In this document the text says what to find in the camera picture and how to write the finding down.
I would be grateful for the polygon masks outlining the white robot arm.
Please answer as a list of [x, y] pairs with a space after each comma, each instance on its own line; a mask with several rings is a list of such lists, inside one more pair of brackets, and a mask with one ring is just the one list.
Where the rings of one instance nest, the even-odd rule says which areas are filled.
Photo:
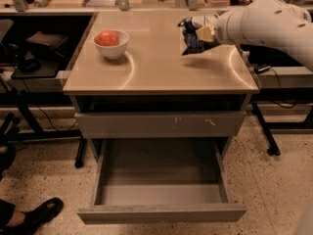
[[198, 40], [280, 50], [313, 70], [313, 23], [308, 12], [282, 0], [255, 0], [217, 16], [192, 18]]

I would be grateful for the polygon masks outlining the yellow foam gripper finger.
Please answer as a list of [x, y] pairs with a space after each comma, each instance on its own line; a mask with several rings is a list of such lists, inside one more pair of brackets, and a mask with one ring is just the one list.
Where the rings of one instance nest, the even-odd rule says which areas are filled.
[[215, 40], [214, 36], [214, 26], [212, 24], [206, 25], [196, 30], [196, 35], [198, 40], [204, 42], [213, 42]]

